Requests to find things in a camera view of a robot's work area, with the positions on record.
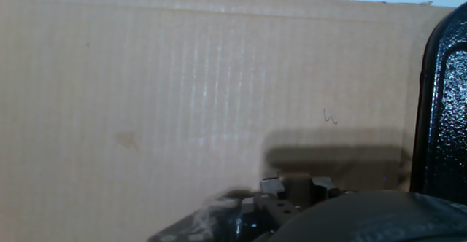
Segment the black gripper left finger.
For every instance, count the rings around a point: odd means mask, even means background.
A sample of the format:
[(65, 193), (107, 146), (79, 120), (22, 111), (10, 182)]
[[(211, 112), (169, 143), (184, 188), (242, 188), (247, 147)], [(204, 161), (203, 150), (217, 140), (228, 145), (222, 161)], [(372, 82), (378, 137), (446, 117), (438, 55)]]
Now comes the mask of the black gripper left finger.
[(234, 201), (234, 206), (218, 217), (219, 241), (267, 241), (301, 213), (301, 208), (287, 199), (285, 187), (278, 178), (264, 179), (261, 184), (258, 192), (234, 190), (225, 195)]

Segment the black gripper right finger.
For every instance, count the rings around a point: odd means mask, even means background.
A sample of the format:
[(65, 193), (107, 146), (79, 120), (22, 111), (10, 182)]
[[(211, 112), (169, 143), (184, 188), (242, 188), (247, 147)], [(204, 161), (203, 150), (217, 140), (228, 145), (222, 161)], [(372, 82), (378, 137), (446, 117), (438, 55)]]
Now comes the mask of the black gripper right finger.
[(341, 190), (333, 184), (330, 177), (312, 177), (312, 182), (315, 200), (327, 200), (341, 195)]

